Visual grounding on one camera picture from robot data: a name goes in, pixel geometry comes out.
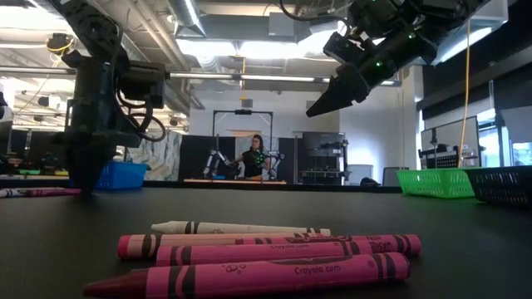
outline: long hair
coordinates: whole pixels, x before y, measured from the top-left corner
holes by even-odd
[[[259,140],[259,151],[264,151],[264,141],[263,141],[263,137],[259,134],[256,134],[256,135],[253,135],[253,138],[256,138]]]

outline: person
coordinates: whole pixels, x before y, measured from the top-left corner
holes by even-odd
[[[269,169],[269,158],[264,153],[264,142],[261,135],[254,135],[251,147],[243,152],[234,163],[244,162],[244,177],[251,180],[262,180],[263,169]]]

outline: ceiling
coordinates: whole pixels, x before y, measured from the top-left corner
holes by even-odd
[[[201,65],[198,59],[193,55],[182,55],[183,61],[178,58],[178,61],[171,55],[167,55],[160,46],[160,40],[163,37],[169,37],[174,40],[175,24],[171,17],[169,1],[174,0],[144,0],[148,4],[150,12],[155,15],[156,22],[149,20],[147,12],[140,9],[141,15],[131,9],[131,4],[137,0],[89,0],[95,7],[108,14],[110,17],[119,22],[125,29],[127,38],[135,45],[136,51],[140,56],[145,57],[148,61],[163,62],[166,64],[168,71],[184,71],[184,65],[188,65],[192,71],[201,70]],[[326,12],[331,7],[337,9],[337,14],[345,15],[344,8],[351,0],[285,0],[287,8],[291,12],[299,13],[318,13]],[[13,5],[11,7],[0,7],[0,44],[20,43],[20,45],[34,45],[34,48],[21,47],[0,47],[0,65],[3,66],[45,66],[51,67],[57,58],[51,56],[49,51],[43,47],[44,41],[48,39],[54,32],[64,32],[72,34],[68,24],[46,12],[39,12],[37,8],[24,8],[21,5],[31,6],[30,2],[43,5],[45,9],[50,12],[52,10],[47,6],[45,0],[11,0],[4,1],[6,4]],[[214,27],[219,27],[219,34],[223,37],[224,34],[234,37],[235,35],[253,30],[268,31],[268,27],[253,27],[251,23],[245,23],[244,26],[239,20],[254,20],[257,26],[260,24],[268,24],[268,16],[270,13],[275,14],[280,12],[277,4],[271,0],[196,0],[198,9],[200,11],[201,20],[207,26],[208,18],[212,20],[224,20],[223,23],[214,23]],[[506,4],[506,0],[492,0],[490,7],[476,17],[478,26],[480,27],[496,27],[496,24],[504,21],[504,14],[501,12],[501,3]],[[229,22],[236,23],[237,30],[225,30],[224,26],[229,26]],[[154,37],[153,32],[147,30],[145,24],[153,27],[156,31]],[[165,32],[158,32],[157,29],[163,29]],[[318,48],[324,43],[318,41]],[[81,43],[76,44],[76,49],[85,52]],[[221,56],[218,58],[224,72],[241,72],[245,69],[246,73],[265,74],[265,75],[293,75],[293,76],[330,76],[334,73],[338,63],[324,56],[316,53],[312,56],[289,58],[289,59],[234,59],[231,56]],[[57,67],[67,67],[62,62]],[[59,108],[43,108],[37,104],[36,97],[23,95],[22,91],[31,91],[35,93],[45,79],[28,79],[28,78],[6,78],[2,79],[4,83],[16,86],[17,99],[15,105],[15,112],[23,108],[25,113],[64,113],[62,106]],[[240,84],[226,84],[227,82],[198,82],[194,81],[194,88],[196,90],[233,90],[239,89]],[[66,99],[73,92],[73,81],[70,80],[48,80],[42,86],[42,95],[61,95],[61,99]],[[192,106],[200,108],[200,106],[190,99],[183,97],[182,84],[179,80],[172,80],[169,84],[170,89],[175,93],[175,97],[179,99],[166,99],[168,101],[179,102],[179,105],[173,105],[166,108],[160,113],[165,124],[169,123],[169,115],[172,111],[183,112],[188,114],[188,107]],[[326,86],[312,84],[312,83],[287,83],[287,82],[268,82],[268,81],[247,81],[244,85],[248,90],[265,90],[265,91],[323,91]],[[45,121],[39,122],[42,125],[56,125],[64,121],[61,117],[45,118]],[[33,124],[36,122],[30,116],[21,116],[18,123]],[[183,126],[187,126],[186,121],[182,120]]]

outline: robotic arm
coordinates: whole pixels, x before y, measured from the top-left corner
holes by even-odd
[[[354,0],[347,34],[333,33],[323,52],[342,63],[329,87],[307,111],[321,115],[366,100],[369,92],[421,57],[434,61],[438,46],[490,0]],[[299,21],[311,21],[283,12]],[[369,37],[364,40],[363,33]],[[378,46],[374,39],[385,38]]]
[[[71,123],[57,141],[66,146],[66,166],[74,186],[89,194],[117,145],[138,147],[141,139],[165,138],[162,123],[153,117],[163,108],[163,86],[169,74],[160,63],[130,61],[121,46],[121,26],[85,0],[49,0],[70,24],[91,56],[74,50],[62,56],[76,68],[76,87],[71,106]],[[132,104],[128,100],[142,101]],[[144,109],[144,113],[131,113]],[[139,123],[135,118],[143,117]],[[162,127],[162,136],[149,137],[151,121]]]

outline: black basket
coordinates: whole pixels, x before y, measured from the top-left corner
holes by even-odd
[[[477,199],[532,208],[532,166],[464,169]]]

